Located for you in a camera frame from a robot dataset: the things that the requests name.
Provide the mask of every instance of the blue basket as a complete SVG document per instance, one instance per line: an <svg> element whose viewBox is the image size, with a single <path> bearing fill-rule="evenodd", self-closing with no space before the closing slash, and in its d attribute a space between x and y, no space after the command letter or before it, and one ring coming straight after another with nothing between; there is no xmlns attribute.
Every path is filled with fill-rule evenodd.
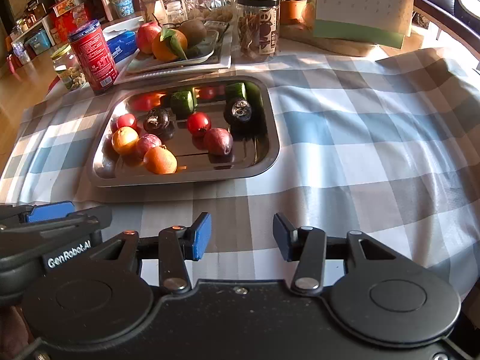
<svg viewBox="0 0 480 360"><path fill-rule="evenodd" d="M30 45L33 48L33 51L35 51L35 54L37 54L38 56L44 51L50 49L51 47L49 37L45 30L42 30L32 36L29 40L25 42L25 45Z"/></svg>

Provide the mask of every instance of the checkered tablecloth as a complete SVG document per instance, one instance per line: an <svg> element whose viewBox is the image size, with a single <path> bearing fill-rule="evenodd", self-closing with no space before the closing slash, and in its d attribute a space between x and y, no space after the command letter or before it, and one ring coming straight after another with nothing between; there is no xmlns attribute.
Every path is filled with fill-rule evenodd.
<svg viewBox="0 0 480 360"><path fill-rule="evenodd" d="M331 236L369 233L466 295L480 261L480 75L434 49L373 62L281 44L272 61L224 73L268 87L281 149L265 173L92 187L86 160L108 110L129 89L159 83L99 97L83 88L25 112L0 202L109 204L106 238L125 229L153 236L209 212L213 234L204 259L189 267L194 280L291 275L272 236L273 214L282 211L295 226Z"/></svg>

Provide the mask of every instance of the orange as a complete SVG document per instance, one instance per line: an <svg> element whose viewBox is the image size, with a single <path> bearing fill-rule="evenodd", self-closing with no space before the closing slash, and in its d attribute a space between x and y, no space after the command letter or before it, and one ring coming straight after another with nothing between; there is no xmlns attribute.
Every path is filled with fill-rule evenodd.
<svg viewBox="0 0 480 360"><path fill-rule="evenodd" d="M115 131L112 137L112 147L120 155L128 155L138 141L137 132L131 127L122 127Z"/></svg>
<svg viewBox="0 0 480 360"><path fill-rule="evenodd" d="M158 175L166 175L167 173L175 173L177 170L177 159L165 147L153 147L143 157L145 168Z"/></svg>
<svg viewBox="0 0 480 360"><path fill-rule="evenodd" d="M188 48L187 38L180 31L174 31L177 34L180 46L183 50L186 50ZM152 43L153 55L156 59L165 63L175 61L178 59L178 56L175 55L170 49L170 39L164 39L162 42L160 42L161 36L162 34L159 33Z"/></svg>

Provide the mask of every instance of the paper bag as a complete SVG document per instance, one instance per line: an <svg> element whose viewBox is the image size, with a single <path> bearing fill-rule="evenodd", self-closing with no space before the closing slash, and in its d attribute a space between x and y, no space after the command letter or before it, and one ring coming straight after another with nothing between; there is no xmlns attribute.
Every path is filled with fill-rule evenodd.
<svg viewBox="0 0 480 360"><path fill-rule="evenodd" d="M140 0L145 23L158 21L159 24L167 23L167 12L163 0Z"/></svg>

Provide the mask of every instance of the green leaf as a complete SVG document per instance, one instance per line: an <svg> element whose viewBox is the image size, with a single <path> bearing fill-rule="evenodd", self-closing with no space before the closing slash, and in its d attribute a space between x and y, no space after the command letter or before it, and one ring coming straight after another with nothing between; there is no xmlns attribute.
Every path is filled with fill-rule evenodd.
<svg viewBox="0 0 480 360"><path fill-rule="evenodd" d="M162 28L162 36L160 36L160 42L164 41L166 38L175 35L175 31L172 28Z"/></svg>
<svg viewBox="0 0 480 360"><path fill-rule="evenodd" d="M182 49L182 46L180 45L180 41L177 37L177 34L174 34L170 38L170 48L173 51L173 54L177 55L180 59L186 60L187 56L185 55L185 52Z"/></svg>

